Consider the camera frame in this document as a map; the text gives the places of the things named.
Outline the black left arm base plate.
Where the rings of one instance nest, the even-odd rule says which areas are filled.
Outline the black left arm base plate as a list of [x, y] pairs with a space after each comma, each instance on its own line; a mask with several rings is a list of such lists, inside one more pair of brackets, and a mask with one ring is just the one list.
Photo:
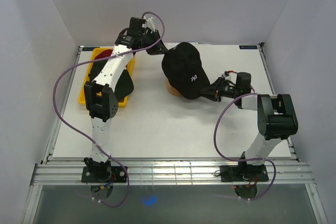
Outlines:
[[120, 166], [111, 166], [103, 172], [94, 172], [93, 169], [85, 166], [81, 176], [82, 183], [126, 183], [125, 171]]

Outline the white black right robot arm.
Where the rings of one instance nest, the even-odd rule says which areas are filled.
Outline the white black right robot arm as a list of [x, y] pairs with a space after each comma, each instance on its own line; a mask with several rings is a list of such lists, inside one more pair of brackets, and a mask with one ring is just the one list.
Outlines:
[[266, 174], [264, 167], [269, 154], [281, 141], [298, 131], [291, 95], [256, 93], [251, 86], [250, 73], [226, 71], [199, 94], [214, 102], [221, 102], [223, 97], [231, 98], [231, 104], [239, 109], [257, 112], [258, 134], [255, 140], [242, 153], [236, 166], [224, 169], [242, 180]]

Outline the black NY baseball cap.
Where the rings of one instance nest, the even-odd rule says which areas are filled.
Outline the black NY baseball cap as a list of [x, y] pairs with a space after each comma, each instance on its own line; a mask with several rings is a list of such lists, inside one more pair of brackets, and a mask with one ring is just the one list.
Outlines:
[[162, 70], [169, 84], [188, 100], [198, 99], [199, 92], [210, 85], [200, 53], [189, 42], [168, 50], [162, 59]]

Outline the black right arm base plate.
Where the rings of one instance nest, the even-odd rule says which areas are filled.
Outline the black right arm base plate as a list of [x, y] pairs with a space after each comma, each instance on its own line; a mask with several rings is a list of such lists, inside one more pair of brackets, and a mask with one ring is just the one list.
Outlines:
[[221, 182], [268, 182], [269, 177], [265, 165], [246, 167], [238, 165], [222, 165], [219, 167]]

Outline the dark green NY cap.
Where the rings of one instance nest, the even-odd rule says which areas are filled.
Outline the dark green NY cap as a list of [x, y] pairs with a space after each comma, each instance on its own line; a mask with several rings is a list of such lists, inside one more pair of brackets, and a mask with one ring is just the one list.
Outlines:
[[[103, 70], [107, 60], [91, 63], [86, 73], [85, 81], [93, 81], [96, 76]], [[134, 60], [132, 59], [124, 68], [114, 91], [120, 106], [125, 107], [128, 96], [133, 92], [134, 85], [131, 79], [131, 74], [134, 67]]]

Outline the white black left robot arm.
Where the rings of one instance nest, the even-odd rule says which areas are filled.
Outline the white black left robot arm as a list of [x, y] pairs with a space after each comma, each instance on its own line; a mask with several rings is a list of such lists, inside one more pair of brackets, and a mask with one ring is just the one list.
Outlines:
[[89, 174], [100, 182], [108, 181], [112, 176], [110, 158], [101, 149], [109, 141], [112, 118], [118, 111], [115, 88], [127, 64], [137, 51], [143, 49], [149, 55], [167, 52], [159, 31], [155, 29], [153, 18], [132, 17], [129, 27], [119, 33], [114, 43], [112, 58], [107, 60], [99, 74], [91, 82], [86, 82], [83, 88], [94, 140], [90, 157], [85, 158], [84, 162]]

